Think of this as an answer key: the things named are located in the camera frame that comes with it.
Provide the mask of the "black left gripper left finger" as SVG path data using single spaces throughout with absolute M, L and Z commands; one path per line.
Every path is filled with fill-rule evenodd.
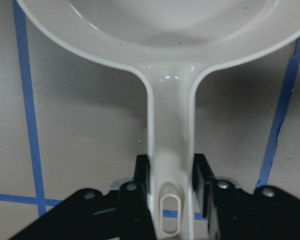
M 148 208 L 150 162 L 136 157 L 134 175 L 103 195 L 83 188 L 12 236 L 13 240 L 155 240 Z

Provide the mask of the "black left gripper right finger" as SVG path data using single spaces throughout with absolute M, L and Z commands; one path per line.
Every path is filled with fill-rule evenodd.
M 192 186 L 211 240 L 300 240 L 300 199 L 272 185 L 252 194 L 214 175 L 196 153 Z

